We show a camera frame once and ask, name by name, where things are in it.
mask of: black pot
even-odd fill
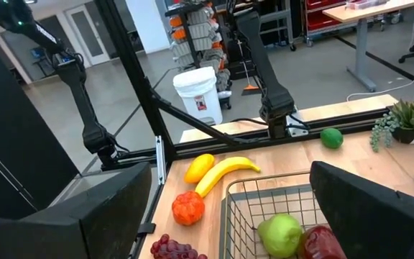
[[[397,128],[392,136],[401,143],[414,144],[414,129]]]

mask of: bucket lid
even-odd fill
[[[173,85],[175,87],[192,86],[210,81],[212,78],[216,78],[215,70],[209,66],[176,75],[173,78]]]

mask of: white bucket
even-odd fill
[[[216,75],[212,67],[198,68],[173,78],[173,86],[189,115],[205,123],[221,124],[223,115],[215,83]]]

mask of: red grapes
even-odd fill
[[[149,250],[155,259],[208,259],[207,255],[199,255],[191,245],[179,244],[163,234],[159,241],[154,242]]]

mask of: green apple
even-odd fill
[[[298,220],[289,214],[276,214],[258,225],[258,235],[265,250],[275,258],[294,255],[302,233]]]

